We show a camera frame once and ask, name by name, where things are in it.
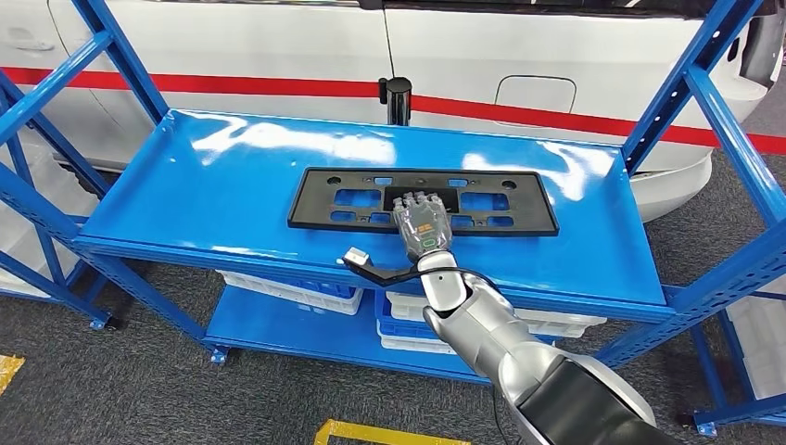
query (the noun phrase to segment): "shelf top surface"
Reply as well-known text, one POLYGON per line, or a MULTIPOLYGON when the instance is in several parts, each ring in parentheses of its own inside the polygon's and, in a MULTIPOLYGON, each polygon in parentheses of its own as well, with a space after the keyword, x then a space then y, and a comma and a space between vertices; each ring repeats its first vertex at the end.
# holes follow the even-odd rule
POLYGON ((336 261, 350 246, 381 267, 409 264, 396 234, 289 228, 308 167, 538 172, 559 235, 455 236, 459 265, 502 287, 665 304, 618 148, 578 142, 171 110, 79 239, 336 277, 349 275, 336 261))

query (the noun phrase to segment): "robotic hand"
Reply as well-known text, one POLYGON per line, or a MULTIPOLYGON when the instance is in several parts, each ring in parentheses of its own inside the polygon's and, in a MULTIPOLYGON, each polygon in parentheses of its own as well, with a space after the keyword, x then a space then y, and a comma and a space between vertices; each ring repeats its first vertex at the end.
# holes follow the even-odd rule
POLYGON ((457 266, 439 197, 409 193, 394 205, 394 219, 414 266, 378 269, 356 248, 347 252, 344 262, 380 286, 420 276, 428 299, 426 322, 476 373, 491 380, 507 401, 524 443, 679 443, 655 427, 653 410, 614 371, 590 356, 537 340, 493 283, 457 266))

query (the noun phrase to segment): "gray carpet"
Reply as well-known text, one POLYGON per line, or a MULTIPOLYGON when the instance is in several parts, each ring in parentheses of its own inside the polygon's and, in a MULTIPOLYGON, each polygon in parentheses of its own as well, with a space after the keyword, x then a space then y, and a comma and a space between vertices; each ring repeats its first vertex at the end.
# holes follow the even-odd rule
MULTIPOLYGON (((751 131, 786 131, 786 83, 777 88, 747 122, 751 131)), ((690 282, 762 228, 724 157, 718 154, 714 162, 710 184, 698 197, 647 224, 665 282, 690 282)), ((785 158, 767 162, 786 179, 785 158)), ((199 321, 209 319, 222 290, 219 275, 166 264, 134 266, 199 321)), ((94 332, 81 316, 61 307, 0 299, 0 354, 27 359, 0 397, 0 443, 308 444, 328 418, 474 444, 504 443, 488 388, 250 351, 236 351, 227 365, 214 366, 204 350, 116 287, 108 286, 99 304, 121 312, 131 321, 128 327, 94 332)), ((562 345, 592 351, 625 326, 611 322, 562 345)), ((708 322, 705 330, 733 397, 739 382, 717 326, 708 322)), ((786 442, 786 429, 774 426, 724 426, 711 440, 674 420, 710 406, 687 335, 620 373, 653 406, 660 426, 686 443, 786 442)), ((507 413, 500 411, 512 436, 507 413)))

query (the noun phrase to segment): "yellow floor marking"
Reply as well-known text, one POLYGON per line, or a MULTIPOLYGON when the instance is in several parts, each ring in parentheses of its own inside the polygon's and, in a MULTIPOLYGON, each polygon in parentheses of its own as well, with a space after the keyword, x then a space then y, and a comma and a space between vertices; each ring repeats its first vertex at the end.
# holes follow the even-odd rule
POLYGON ((436 438, 423 434, 405 433, 395 429, 376 426, 351 424, 327 419, 314 437, 314 445, 327 445, 331 436, 345 439, 365 440, 384 445, 471 445, 470 442, 455 439, 436 438))
POLYGON ((22 367, 23 363, 24 359, 0 355, 0 395, 6 390, 14 374, 22 367))

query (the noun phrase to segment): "white plastic crate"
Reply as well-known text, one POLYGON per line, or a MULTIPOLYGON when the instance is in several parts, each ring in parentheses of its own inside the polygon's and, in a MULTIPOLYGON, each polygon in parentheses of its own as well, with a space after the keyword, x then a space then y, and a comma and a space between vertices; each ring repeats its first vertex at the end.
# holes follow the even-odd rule
MULTIPOLYGON (((761 290, 786 293, 786 278, 761 290)), ((726 309, 757 399, 786 393, 786 301, 745 297, 726 309)))
MULTIPOLYGON (((387 292, 387 299, 390 301, 390 315, 393 318, 423 321, 425 297, 387 292)), ((589 326, 606 323, 603 317, 561 312, 516 309, 515 314, 529 325, 530 333, 542 336, 578 338, 584 335, 584 331, 589 326)))
MULTIPOLYGON (((216 272, 223 275, 224 282, 229 286, 242 287, 279 299, 288 299, 300 304, 325 309, 327 311, 341 312, 348 315, 354 315, 358 312, 358 307, 361 305, 361 297, 363 295, 363 289, 359 287, 348 287, 347 290, 342 289, 340 292, 336 292, 340 295, 331 295, 307 289, 304 288, 304 286, 280 283, 278 281, 246 275, 244 273, 227 271, 216 272)), ((312 286, 314 285, 312 282, 302 282, 303 285, 306 283, 312 286)))
POLYGON ((388 350, 415 350, 418 352, 456 355, 456 351, 453 348, 438 338, 386 336, 380 331, 378 321, 376 322, 376 334, 380 338, 382 347, 388 350))
MULTIPOLYGON (((26 146, 25 159, 31 171, 36 190, 69 215, 89 216, 98 204, 98 198, 84 190, 76 176, 62 169, 51 153, 41 147, 26 146)), ((0 149, 0 162, 13 170, 7 149, 0 149)), ((0 249, 26 266, 51 279, 44 251, 33 224, 0 202, 0 249)), ((55 252, 63 274, 73 272, 79 258, 55 241, 55 252)), ((38 289, 0 270, 0 288, 45 297, 38 289)))

